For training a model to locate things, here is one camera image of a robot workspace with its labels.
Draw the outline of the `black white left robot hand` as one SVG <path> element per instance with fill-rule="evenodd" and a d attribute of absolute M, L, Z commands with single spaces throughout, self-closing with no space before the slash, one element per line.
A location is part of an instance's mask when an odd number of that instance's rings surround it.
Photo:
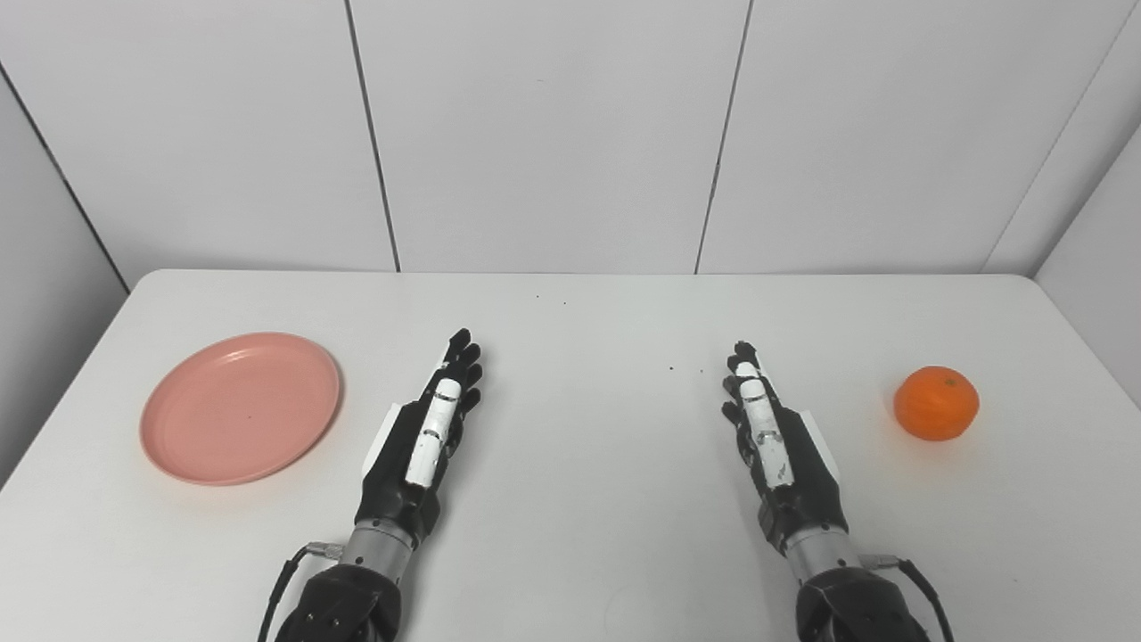
<path fill-rule="evenodd" d="M 480 403 L 482 348 L 467 328 L 452 334 L 423 393 L 395 406 L 366 460 L 356 523 L 396 527 L 419 547 L 439 520 L 439 487 Z"/>

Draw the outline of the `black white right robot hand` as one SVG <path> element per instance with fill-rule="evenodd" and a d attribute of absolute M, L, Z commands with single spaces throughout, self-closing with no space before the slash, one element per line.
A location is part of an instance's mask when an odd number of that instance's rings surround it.
<path fill-rule="evenodd" d="M 726 368 L 722 414 L 759 493 L 766 541 L 785 554 L 799 533 L 847 533 L 834 460 L 811 415 L 782 403 L 750 342 L 734 346 Z"/>

